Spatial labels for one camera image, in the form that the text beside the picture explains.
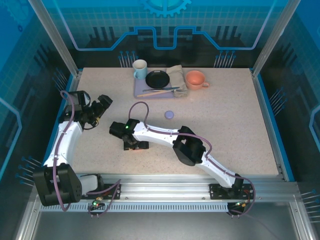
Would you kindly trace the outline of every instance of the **coffee mug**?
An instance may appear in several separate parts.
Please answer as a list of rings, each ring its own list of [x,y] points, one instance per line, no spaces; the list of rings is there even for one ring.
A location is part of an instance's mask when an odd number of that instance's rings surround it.
[[[200,71],[190,71],[185,76],[186,87],[190,90],[199,90],[210,87],[210,83],[206,82],[206,76]]]
[[[148,70],[147,70],[147,62],[142,59],[135,60],[132,64],[134,68],[133,76],[135,79],[145,79]]]

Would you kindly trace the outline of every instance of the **purple tray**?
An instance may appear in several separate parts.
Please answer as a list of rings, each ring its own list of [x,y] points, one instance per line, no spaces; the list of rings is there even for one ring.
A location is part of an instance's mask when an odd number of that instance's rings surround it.
[[[153,95],[153,96],[143,96],[143,97],[137,97],[138,95],[141,94],[148,94],[150,93],[149,91],[143,92],[144,89],[152,89],[146,84],[145,79],[134,79],[134,97],[136,99],[174,99],[175,95],[173,92],[166,92],[158,95]]]

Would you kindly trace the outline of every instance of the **small purple object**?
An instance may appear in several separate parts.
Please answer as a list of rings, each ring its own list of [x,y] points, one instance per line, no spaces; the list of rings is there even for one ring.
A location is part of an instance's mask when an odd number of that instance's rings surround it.
[[[173,111],[166,111],[164,116],[165,116],[166,119],[173,119],[175,114],[174,114]]]

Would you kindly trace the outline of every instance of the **black plate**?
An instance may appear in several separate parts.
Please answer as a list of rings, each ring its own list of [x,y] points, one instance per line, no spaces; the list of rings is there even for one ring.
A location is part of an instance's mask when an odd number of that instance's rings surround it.
[[[145,83],[152,89],[162,89],[170,82],[169,75],[161,70],[154,70],[145,77]]]

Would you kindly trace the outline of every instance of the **speckled countertop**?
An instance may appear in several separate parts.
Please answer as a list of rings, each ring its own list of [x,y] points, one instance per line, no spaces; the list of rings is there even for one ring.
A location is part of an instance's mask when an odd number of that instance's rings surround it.
[[[211,155],[216,160],[240,175],[277,175],[249,69],[185,68],[184,74],[190,70],[203,72],[211,87],[190,91],[185,98],[146,99],[147,122],[168,129],[188,126],[212,143]],[[206,174],[182,164],[166,146],[150,143],[148,150],[123,151],[123,141],[109,134],[112,122],[126,123],[130,107],[138,101],[132,68],[84,68],[78,90],[86,91],[92,101],[108,95],[113,103],[99,126],[80,137],[72,166],[76,173]],[[171,120],[165,118],[168,110],[174,112]],[[131,117],[143,121],[145,114],[141,104],[134,107]]]

